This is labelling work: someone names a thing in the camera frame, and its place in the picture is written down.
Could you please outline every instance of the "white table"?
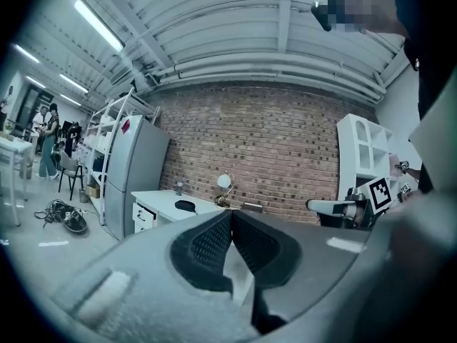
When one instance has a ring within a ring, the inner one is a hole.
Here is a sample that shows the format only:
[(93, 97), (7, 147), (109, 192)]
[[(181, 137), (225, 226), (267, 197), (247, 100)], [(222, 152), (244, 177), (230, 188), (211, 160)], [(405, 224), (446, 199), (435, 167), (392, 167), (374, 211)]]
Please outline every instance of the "white table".
[(193, 212), (177, 209), (174, 206), (176, 201), (193, 202), (198, 214), (208, 214), (209, 212), (222, 210), (214, 202), (188, 196), (187, 194), (177, 196), (174, 190), (132, 192), (131, 194), (136, 198), (132, 213), (135, 221), (135, 232), (195, 216)]
[[(13, 218), (16, 226), (21, 226), (21, 222), (17, 216), (16, 209), (16, 187), (14, 185), (14, 166), (21, 162), (23, 183), (24, 183), (24, 201), (27, 200), (27, 160), (29, 159), (29, 152), (31, 150), (31, 143), (25, 142), (20, 139), (14, 138), (13, 141), (9, 141), (3, 137), (0, 137), (0, 158), (7, 158), (7, 164), (9, 165), (10, 173), (10, 194), (11, 194), (11, 208), (13, 209)], [(21, 156), (21, 161), (16, 160), (16, 156)], [(1, 173), (0, 173), (0, 193), (1, 193)]]

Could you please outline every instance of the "white shelf unit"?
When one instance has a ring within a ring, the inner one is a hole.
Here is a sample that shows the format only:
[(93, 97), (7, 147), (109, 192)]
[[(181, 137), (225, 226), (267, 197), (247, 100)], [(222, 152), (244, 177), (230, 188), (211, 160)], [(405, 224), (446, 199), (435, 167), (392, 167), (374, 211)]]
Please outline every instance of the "white shelf unit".
[(337, 123), (340, 151), (338, 200), (343, 201), (357, 178), (388, 178), (392, 194), (398, 193), (398, 179), (391, 176), (389, 156), (395, 154), (393, 133), (362, 117), (348, 114)]
[[(89, 126), (86, 130), (85, 142), (83, 144), (86, 156), (82, 162), (87, 169), (86, 183), (93, 184), (92, 179), (94, 179), (94, 181), (100, 186), (100, 198), (90, 197), (90, 200), (96, 211), (99, 213), (100, 222), (102, 224), (104, 224), (105, 215), (104, 188), (107, 174), (107, 164), (121, 120), (125, 116), (140, 114), (148, 117), (151, 122), (154, 123), (160, 112), (160, 107), (153, 108), (140, 98), (134, 96), (132, 94), (133, 90), (134, 88), (132, 87), (126, 96), (123, 96), (120, 99), (110, 100), (103, 109), (93, 113)], [(110, 115), (114, 115), (115, 119), (100, 123), (101, 118), (109, 118)], [(102, 170), (94, 171), (94, 160), (100, 156), (104, 156)]]

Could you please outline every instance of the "white ceiling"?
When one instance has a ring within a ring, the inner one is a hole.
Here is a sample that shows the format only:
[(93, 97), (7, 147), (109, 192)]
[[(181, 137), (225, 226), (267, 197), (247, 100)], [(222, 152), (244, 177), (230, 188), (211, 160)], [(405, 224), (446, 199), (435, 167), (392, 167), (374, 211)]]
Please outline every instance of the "white ceiling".
[[(384, 86), (383, 72), (403, 46), (395, 35), (325, 32), (309, 12), (313, 0), (85, 0), (125, 44), (117, 54), (75, 10), (75, 1), (42, 0), (15, 43), (41, 62), (30, 61), (30, 75), (92, 109), (125, 91), (109, 79), (130, 61), (136, 62), (130, 79), (135, 75), (139, 91), (155, 86), (145, 79), (151, 73), (157, 82), (171, 77), (162, 87), (265, 79), (376, 103), (382, 96), (376, 88)], [(236, 61), (223, 56), (239, 53), (270, 55), (255, 61), (246, 55)], [(193, 62), (215, 56), (210, 64)], [(253, 62), (254, 68), (239, 65)], [(180, 72), (189, 76), (185, 80), (177, 72), (159, 76), (182, 63), (193, 66)], [(89, 94), (60, 79), (59, 73), (88, 88)]]

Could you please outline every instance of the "refrigerator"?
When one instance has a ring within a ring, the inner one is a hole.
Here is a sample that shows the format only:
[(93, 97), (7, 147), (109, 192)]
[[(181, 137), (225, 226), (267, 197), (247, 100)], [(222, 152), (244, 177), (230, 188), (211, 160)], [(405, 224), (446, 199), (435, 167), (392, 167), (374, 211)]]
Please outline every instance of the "refrigerator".
[[(126, 121), (130, 126), (123, 131)], [(118, 240), (135, 230), (131, 193), (159, 189), (169, 141), (169, 135), (144, 116), (122, 120), (111, 148), (105, 189), (105, 224)]]

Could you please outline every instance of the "black chair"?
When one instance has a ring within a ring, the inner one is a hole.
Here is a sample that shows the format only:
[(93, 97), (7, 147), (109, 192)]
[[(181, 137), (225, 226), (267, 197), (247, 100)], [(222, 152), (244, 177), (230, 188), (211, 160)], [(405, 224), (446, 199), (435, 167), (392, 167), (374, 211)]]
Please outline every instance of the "black chair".
[(83, 166), (78, 165), (78, 161), (75, 159), (70, 159), (69, 156), (64, 152), (60, 151), (60, 166), (62, 168), (62, 173), (60, 176), (60, 182), (59, 182), (59, 193), (60, 193), (60, 188), (62, 185), (62, 178), (64, 177), (64, 174), (67, 175), (69, 178), (69, 186), (70, 186), (70, 201), (73, 199), (73, 190), (74, 190), (74, 184), (76, 183), (76, 178), (80, 178), (81, 180), (81, 188), (84, 188), (83, 185)]

